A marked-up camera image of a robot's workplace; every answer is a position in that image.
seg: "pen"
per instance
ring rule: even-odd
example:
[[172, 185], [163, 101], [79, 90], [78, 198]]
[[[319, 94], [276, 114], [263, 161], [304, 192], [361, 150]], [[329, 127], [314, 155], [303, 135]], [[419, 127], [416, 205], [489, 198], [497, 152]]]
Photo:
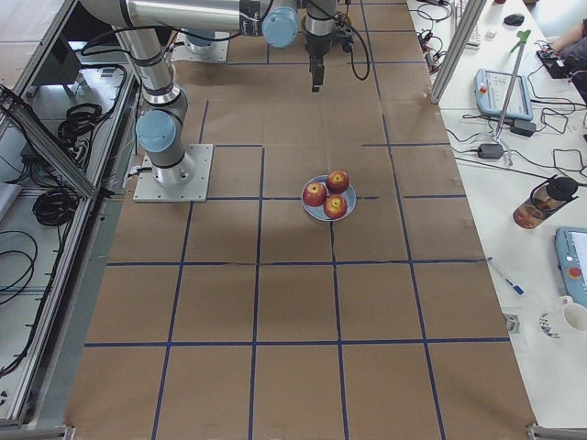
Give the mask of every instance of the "pen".
[[518, 286], [517, 284], [514, 284], [514, 282], [511, 281], [508, 277], [506, 277], [505, 274], [497, 267], [497, 265], [495, 264], [495, 261], [493, 261], [493, 257], [487, 258], [487, 262], [492, 265], [492, 267], [495, 269], [495, 271], [505, 280], [505, 282], [507, 282], [510, 286], [512, 286], [512, 289], [514, 289], [514, 291], [518, 295], [521, 295], [522, 293], [524, 293], [524, 290], [520, 286]]

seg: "bowl of apples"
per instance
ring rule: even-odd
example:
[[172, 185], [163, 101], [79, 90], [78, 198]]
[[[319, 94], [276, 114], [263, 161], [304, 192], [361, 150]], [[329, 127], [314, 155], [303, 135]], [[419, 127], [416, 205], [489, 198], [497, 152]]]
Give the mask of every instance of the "bowl of apples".
[[312, 217], [323, 222], [348, 217], [357, 204], [357, 194], [343, 170], [310, 179], [302, 191], [302, 206]]

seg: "red apple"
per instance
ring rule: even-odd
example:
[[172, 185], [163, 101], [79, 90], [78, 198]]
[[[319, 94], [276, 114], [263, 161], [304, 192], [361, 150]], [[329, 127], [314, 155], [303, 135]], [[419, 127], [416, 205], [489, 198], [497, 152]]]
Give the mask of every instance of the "red apple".
[[308, 206], [317, 207], [327, 199], [327, 188], [322, 183], [313, 181], [308, 183], [302, 193], [302, 200]]
[[347, 201], [342, 195], [331, 194], [324, 202], [324, 214], [336, 220], [347, 213]]
[[332, 171], [327, 176], [327, 188], [331, 193], [340, 194], [349, 187], [349, 176], [343, 170]]

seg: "red button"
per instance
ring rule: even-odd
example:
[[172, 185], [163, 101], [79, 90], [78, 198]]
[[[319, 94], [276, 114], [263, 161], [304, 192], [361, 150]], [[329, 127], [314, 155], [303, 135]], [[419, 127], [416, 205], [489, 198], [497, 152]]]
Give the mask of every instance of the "red button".
[[570, 268], [567, 272], [571, 278], [579, 278], [582, 275], [581, 269], [579, 268]]

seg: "coffee mug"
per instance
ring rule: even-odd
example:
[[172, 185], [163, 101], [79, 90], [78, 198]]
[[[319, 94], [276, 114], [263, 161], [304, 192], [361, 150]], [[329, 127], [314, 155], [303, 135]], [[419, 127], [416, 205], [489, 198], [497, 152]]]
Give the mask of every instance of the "coffee mug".
[[587, 335], [587, 309], [572, 301], [570, 296], [558, 298], [561, 306], [543, 313], [538, 319], [545, 335], [560, 339], [564, 335]]

